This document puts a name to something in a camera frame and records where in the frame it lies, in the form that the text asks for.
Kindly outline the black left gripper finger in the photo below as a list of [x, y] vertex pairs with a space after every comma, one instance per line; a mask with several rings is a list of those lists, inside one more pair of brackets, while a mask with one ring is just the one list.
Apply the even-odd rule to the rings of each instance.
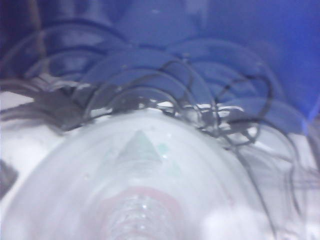
[[4, 160], [0, 160], [0, 198], [3, 199], [19, 176], [18, 171]]

